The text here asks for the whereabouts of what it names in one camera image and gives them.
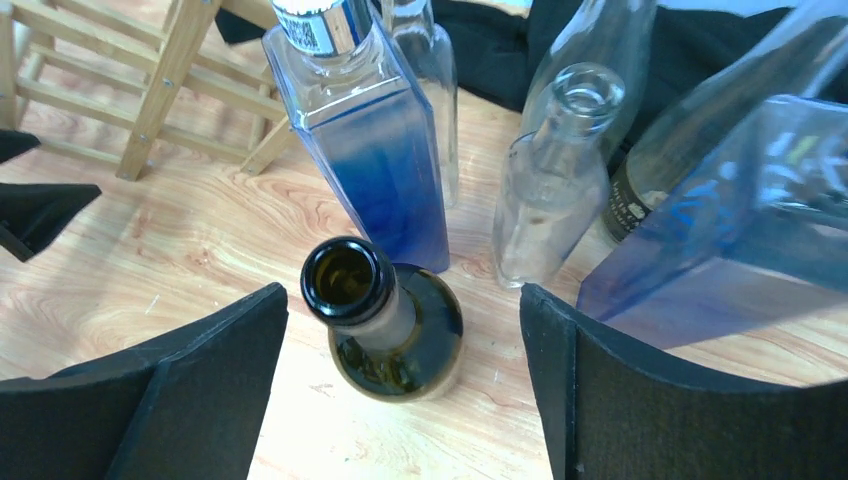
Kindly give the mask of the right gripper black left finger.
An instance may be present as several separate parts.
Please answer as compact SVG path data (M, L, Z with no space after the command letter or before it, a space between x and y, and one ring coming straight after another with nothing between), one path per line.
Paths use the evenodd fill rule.
M5 479L244 479L288 318L277 283L44 379L1 384Z

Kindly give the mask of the clear square bottle silver cap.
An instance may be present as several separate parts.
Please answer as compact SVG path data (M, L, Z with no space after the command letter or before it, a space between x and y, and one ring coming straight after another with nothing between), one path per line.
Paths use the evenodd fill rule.
M541 125L513 142L503 167L492 230L503 287L551 280L600 214L609 191L600 138L624 96L621 78L592 62L549 84Z

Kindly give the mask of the clear bottle white label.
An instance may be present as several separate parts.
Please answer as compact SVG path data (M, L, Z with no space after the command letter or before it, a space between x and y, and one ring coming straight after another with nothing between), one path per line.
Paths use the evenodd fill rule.
M847 62L847 4L805 1L739 60L665 109L610 180L600 216L629 235L748 113L776 94L817 96Z

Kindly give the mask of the blue bottle silver cap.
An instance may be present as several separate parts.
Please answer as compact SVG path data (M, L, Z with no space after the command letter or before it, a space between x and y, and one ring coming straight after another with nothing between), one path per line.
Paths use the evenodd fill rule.
M368 1L276 1L262 39L290 124L360 234L445 271L433 111Z

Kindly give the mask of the clear bottle gold black label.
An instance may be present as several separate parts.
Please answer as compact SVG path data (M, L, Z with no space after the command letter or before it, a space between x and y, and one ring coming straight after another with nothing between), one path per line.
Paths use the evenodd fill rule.
M602 154L612 164L644 95L656 11L655 0L583 2L536 69L522 111L521 133L540 127L550 97L549 84L560 70L580 62L604 65L625 84L619 114L600 141Z

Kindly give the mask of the blue BLU labelled bottle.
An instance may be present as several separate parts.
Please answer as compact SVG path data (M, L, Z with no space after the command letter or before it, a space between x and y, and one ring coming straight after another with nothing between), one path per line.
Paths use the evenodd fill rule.
M847 108L764 101L583 281L587 316L666 349L847 312Z

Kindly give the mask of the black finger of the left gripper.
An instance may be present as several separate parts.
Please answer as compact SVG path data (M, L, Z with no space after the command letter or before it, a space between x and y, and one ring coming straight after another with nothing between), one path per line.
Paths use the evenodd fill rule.
M45 249L102 194L93 184L1 185L1 246L21 262Z

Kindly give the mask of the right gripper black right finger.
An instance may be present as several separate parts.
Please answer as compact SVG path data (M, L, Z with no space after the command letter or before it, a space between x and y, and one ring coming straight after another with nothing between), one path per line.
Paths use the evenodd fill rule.
M557 479L843 479L847 384L792 387L668 354L521 290L520 326Z

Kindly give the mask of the dark bottle grey cap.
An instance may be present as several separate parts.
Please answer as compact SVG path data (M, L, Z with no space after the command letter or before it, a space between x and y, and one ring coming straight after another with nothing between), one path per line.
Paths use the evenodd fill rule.
M300 289L328 328L336 368L361 394L385 403L420 402L457 382L461 307L430 271L393 263L365 239L340 236L310 252Z

